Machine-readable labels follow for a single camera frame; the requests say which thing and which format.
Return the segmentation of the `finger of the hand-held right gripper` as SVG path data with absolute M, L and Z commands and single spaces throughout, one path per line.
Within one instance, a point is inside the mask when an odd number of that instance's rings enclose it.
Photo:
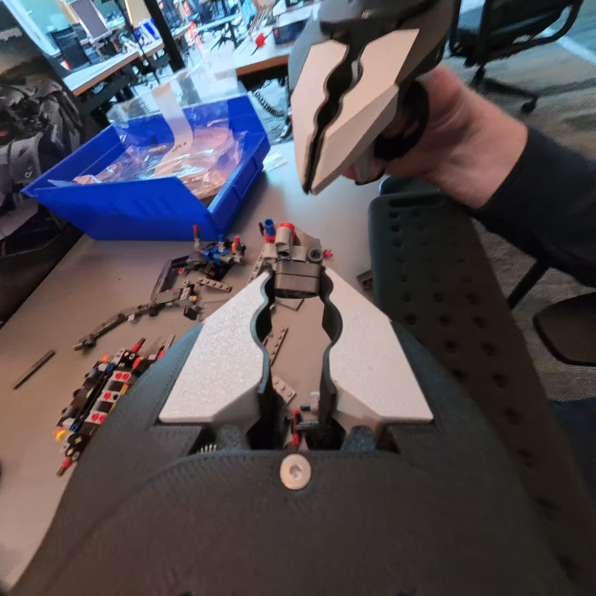
M 365 152 L 396 113 L 396 79 L 420 29 L 399 29 L 369 42 L 358 60 L 360 79 L 340 99 L 325 128 L 310 191 L 318 194 Z
M 294 154 L 304 192 L 315 193 L 315 138 L 317 118 L 329 98 L 327 80 L 345 60 L 348 46 L 328 40 L 312 45 L 291 94 Z

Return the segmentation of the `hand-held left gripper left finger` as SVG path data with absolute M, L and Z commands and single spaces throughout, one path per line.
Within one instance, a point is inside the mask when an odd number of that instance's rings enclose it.
M 264 339 L 272 331 L 272 272 L 264 272 L 199 325 L 159 414 L 166 425 L 198 426 L 191 449 L 235 427 L 254 449 L 275 448 L 275 392 Z

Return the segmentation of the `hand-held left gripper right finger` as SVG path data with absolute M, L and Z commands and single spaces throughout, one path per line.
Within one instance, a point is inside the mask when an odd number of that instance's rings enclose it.
M 387 426 L 434 416 L 388 316 L 331 268 L 321 271 L 321 448 L 339 449 L 354 428 L 373 439 Z

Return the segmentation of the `dark grey curved lego piece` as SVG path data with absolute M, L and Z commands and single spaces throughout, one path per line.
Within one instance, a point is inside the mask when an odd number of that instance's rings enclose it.
M 274 294 L 280 299 L 319 296 L 322 266 L 310 262 L 279 260 L 275 266 Z

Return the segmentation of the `person's right forearm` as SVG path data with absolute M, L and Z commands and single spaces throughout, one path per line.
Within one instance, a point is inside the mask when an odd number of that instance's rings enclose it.
M 469 213 L 525 254 L 595 287 L 595 159 L 529 128 L 510 174 Z

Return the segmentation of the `black lego connectors red pins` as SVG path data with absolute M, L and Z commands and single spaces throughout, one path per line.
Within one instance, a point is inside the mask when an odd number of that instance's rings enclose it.
M 316 434 L 320 422 L 318 411 L 311 403 L 300 404 L 289 414 L 289 440 L 287 449 L 292 452 L 304 451 L 309 448 L 309 438 Z

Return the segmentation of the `multicoloured lego chassis assembly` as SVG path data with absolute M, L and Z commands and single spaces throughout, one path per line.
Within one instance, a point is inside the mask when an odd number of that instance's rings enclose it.
M 63 453 L 57 477 L 78 462 L 115 405 L 167 353 L 175 339 L 176 335 L 171 334 L 155 353 L 143 356 L 139 351 L 145 338 L 141 338 L 130 349 L 120 349 L 115 355 L 105 354 L 95 362 L 62 410 L 53 433 Z

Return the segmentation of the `long light grey lego beam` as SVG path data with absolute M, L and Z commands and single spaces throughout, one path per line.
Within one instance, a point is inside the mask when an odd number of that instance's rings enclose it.
M 260 251 L 255 265 L 247 279 L 247 286 L 264 271 L 275 270 L 278 253 L 274 243 L 266 242 Z

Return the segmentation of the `blue lego suspension assembly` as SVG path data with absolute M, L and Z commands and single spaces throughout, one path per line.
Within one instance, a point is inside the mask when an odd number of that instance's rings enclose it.
M 247 247 L 239 236 L 235 236 L 233 241 L 223 235 L 216 241 L 207 241 L 201 239 L 197 224 L 192 226 L 192 230 L 194 252 L 189 257 L 189 262 L 194 270 L 219 281 L 235 264 L 242 264 Z

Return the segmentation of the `dark brown lego bar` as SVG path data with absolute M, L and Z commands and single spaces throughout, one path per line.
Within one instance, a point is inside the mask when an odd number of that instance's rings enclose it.
M 35 361 L 25 372 L 23 372 L 18 379 L 12 384 L 12 390 L 18 390 L 26 383 L 33 375 L 35 375 L 45 364 L 47 364 L 56 355 L 55 350 L 49 350 L 37 361 Z

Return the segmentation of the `lego set box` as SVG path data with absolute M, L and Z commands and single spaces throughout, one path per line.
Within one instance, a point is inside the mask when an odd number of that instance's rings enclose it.
M 1 324 L 81 236 L 25 188 L 97 132 L 48 58 L 1 5 Z

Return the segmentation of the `person's right hand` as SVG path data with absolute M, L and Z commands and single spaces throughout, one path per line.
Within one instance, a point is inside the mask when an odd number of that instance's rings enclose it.
M 462 82 L 445 65 L 421 77 L 429 120 L 401 159 L 374 160 L 392 176 L 419 176 L 449 197 L 480 209 L 511 173 L 528 138 L 527 126 Z

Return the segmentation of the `wooden desk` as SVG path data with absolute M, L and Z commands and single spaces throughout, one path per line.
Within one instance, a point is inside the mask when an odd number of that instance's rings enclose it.
M 294 46 L 294 41 L 277 45 L 272 28 L 262 31 L 264 44 L 258 47 L 256 41 L 247 37 L 233 52 L 237 77 L 243 78 L 277 67 L 285 67 Z

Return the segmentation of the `dark blue box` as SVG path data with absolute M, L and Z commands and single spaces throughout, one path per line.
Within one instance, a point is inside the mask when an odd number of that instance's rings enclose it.
M 273 41 L 276 46 L 293 43 L 306 26 L 306 20 L 295 21 L 273 27 Z

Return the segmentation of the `black perforated panel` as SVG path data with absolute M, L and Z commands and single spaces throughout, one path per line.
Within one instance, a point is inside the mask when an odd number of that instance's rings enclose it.
M 374 300 L 471 398 L 505 446 L 577 595 L 595 595 L 595 503 L 472 220 L 438 189 L 389 179 L 369 208 Z

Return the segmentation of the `black office chair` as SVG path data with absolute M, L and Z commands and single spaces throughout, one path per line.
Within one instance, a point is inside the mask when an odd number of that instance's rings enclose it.
M 462 1 L 453 2 L 450 56 L 477 67 L 469 86 L 477 93 L 525 99 L 520 111 L 531 114 L 540 96 L 486 75 L 489 63 L 559 41 L 575 24 L 583 1 L 482 1 L 480 15 L 464 17 Z

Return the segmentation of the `empty clear plastic bags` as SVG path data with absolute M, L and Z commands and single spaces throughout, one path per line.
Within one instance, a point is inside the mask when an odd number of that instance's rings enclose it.
M 134 99 L 107 119 L 123 145 L 97 174 L 49 178 L 51 188 L 175 177 L 204 204 L 239 164 L 245 132 L 235 133 L 228 101 L 243 97 L 235 69 L 220 56 L 203 58 Z

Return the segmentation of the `black pole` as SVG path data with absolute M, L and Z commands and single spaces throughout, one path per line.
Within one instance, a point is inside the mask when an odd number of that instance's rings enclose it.
M 169 64 L 174 73 L 185 68 L 183 57 L 180 54 L 179 48 L 171 34 L 168 23 L 160 9 L 158 1 L 143 1 L 147 8 L 150 17 L 153 19 L 164 45 L 164 49 L 169 56 Z

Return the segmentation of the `blue plastic bin with label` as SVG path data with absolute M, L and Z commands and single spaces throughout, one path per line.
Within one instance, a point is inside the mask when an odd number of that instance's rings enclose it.
M 230 230 L 249 199 L 271 148 L 246 94 L 183 108 L 193 128 L 207 124 L 217 110 L 228 116 L 234 138 L 243 143 L 239 164 L 209 206 L 172 176 L 87 185 L 74 182 L 79 175 L 99 174 L 121 157 L 128 146 L 126 135 L 138 139 L 142 147 L 157 142 L 171 148 L 174 134 L 162 115 L 133 118 L 128 131 L 109 126 L 22 192 L 95 240 L 190 241 L 194 224 L 202 238 L 217 240 Z

